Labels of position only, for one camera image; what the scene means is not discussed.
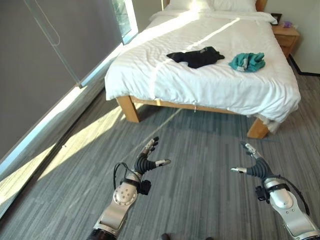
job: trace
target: teal clothing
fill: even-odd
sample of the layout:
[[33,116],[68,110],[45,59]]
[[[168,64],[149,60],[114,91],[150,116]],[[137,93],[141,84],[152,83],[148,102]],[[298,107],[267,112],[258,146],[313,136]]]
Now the teal clothing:
[[229,66],[234,70],[241,72],[256,72],[266,65],[263,60],[265,54],[263,52],[255,53],[240,53],[234,57]]

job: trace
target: baseboard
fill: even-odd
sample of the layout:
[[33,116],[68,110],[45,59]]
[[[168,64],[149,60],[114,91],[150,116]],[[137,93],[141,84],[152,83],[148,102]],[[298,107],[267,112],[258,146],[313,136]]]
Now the baseboard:
[[297,65],[296,61],[294,60],[294,58],[291,56],[291,54],[289,55],[289,59],[292,62],[294,68],[296,69],[296,71],[298,72],[299,75],[320,77],[320,73],[301,71],[299,66]]

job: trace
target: white duvet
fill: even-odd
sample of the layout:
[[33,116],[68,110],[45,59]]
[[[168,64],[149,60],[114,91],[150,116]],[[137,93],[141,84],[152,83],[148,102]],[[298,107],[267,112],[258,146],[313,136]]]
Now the white duvet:
[[[274,21],[263,12],[158,12],[110,66],[106,99],[131,95],[260,115],[281,123],[298,108],[301,97],[272,32]],[[225,59],[193,69],[166,56],[207,46]],[[259,52],[265,54],[265,67],[255,73],[228,65],[237,54]]]

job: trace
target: small object on nightstand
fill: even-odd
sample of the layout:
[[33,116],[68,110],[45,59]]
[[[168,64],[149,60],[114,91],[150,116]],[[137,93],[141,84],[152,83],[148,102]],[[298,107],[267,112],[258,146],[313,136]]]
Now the small object on nightstand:
[[285,29],[289,29],[289,28],[291,28],[291,26],[292,26],[292,22],[290,22],[290,21],[284,21],[283,27],[284,27]]
[[275,20],[277,20],[277,24],[271,24],[271,25],[278,25],[279,24],[279,22],[280,22],[280,19],[281,19],[281,16],[282,16],[282,14],[281,13],[271,13],[271,16],[275,19]]

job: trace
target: robotic hand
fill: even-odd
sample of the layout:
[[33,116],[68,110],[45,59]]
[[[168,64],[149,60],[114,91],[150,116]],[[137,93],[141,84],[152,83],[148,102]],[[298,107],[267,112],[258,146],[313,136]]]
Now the robotic hand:
[[[170,164],[168,159],[159,161],[149,161],[148,155],[155,150],[159,137],[150,140],[138,155],[137,160],[130,170],[128,166],[121,162],[115,165],[113,171],[114,193],[111,204],[104,210],[93,227],[91,234],[86,240],[115,240],[117,239],[121,227],[126,221],[129,208],[133,206],[138,194],[148,195],[151,183],[148,180],[142,181],[142,176],[146,171]],[[120,185],[116,188],[116,172],[120,165],[123,165],[128,176],[124,176]]]
[[[272,207],[281,215],[284,225],[294,240],[320,240],[320,229],[309,218],[309,208],[299,190],[287,179],[274,175],[264,158],[249,143],[241,142],[247,154],[256,160],[253,167],[235,167],[232,172],[247,174],[262,179],[262,186],[256,187],[256,194],[260,201],[271,203]],[[302,199],[306,213],[298,206],[296,197],[290,192],[286,180]]]

